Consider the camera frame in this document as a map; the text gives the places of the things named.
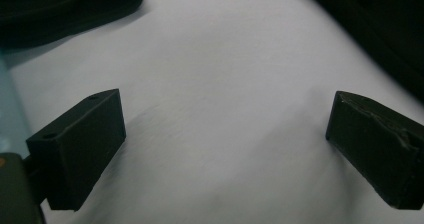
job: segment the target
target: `gray surface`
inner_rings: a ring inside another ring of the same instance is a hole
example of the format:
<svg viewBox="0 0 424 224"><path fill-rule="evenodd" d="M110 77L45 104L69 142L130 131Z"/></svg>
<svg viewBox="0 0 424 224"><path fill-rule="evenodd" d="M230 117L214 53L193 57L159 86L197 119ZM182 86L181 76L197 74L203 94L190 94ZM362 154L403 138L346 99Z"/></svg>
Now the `gray surface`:
<svg viewBox="0 0 424 224"><path fill-rule="evenodd" d="M22 106L0 51L0 152L28 155L25 140L29 137Z"/></svg>
<svg viewBox="0 0 424 224"><path fill-rule="evenodd" d="M422 223L325 141L336 90L424 108L311 0L145 0L8 54L33 131L120 88L128 139L79 212L49 223Z"/></svg>

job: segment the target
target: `black plastic piece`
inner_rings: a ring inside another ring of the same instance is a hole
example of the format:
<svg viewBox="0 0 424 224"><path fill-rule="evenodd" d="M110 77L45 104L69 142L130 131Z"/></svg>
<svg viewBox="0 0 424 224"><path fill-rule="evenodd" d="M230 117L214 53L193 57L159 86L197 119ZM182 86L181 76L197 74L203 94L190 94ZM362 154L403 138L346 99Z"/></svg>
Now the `black plastic piece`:
<svg viewBox="0 0 424 224"><path fill-rule="evenodd" d="M0 153L0 185L0 223L44 223L39 205L32 197L24 164L18 154Z"/></svg>
<svg viewBox="0 0 424 224"><path fill-rule="evenodd" d="M35 196L45 192L53 210L79 210L125 137L119 90L85 98L27 140Z"/></svg>
<svg viewBox="0 0 424 224"><path fill-rule="evenodd" d="M424 126L356 94L336 93L327 140L397 209L424 203Z"/></svg>

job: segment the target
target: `black rubber pad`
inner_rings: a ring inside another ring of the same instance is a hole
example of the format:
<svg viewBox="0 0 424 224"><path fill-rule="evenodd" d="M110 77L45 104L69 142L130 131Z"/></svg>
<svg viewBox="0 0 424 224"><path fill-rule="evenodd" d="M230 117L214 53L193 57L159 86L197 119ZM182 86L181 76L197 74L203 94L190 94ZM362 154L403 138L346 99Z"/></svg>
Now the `black rubber pad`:
<svg viewBox="0 0 424 224"><path fill-rule="evenodd" d="M87 97L27 140L53 210L78 210L126 137L118 90Z"/></svg>
<svg viewBox="0 0 424 224"><path fill-rule="evenodd" d="M337 92L326 133L390 206L424 202L424 127L369 98Z"/></svg>

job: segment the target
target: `white tablecloth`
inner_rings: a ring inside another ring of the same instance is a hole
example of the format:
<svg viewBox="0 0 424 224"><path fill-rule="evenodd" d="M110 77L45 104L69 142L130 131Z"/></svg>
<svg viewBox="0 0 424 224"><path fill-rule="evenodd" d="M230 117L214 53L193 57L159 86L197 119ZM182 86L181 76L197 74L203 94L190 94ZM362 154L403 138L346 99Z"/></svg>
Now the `white tablecloth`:
<svg viewBox="0 0 424 224"><path fill-rule="evenodd" d="M424 108L312 0L145 0L5 60L33 132L121 91L126 142L80 211L43 203L48 223L424 222L326 142L336 90Z"/></svg>

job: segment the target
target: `screw hole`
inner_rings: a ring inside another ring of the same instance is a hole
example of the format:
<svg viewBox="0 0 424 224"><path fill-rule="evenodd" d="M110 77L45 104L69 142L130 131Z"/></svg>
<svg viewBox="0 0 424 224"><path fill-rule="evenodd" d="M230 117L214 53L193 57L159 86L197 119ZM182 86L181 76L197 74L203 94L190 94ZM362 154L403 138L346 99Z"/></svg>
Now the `screw hole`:
<svg viewBox="0 0 424 224"><path fill-rule="evenodd" d="M50 133L43 136L44 139L51 139L57 136L57 133Z"/></svg>

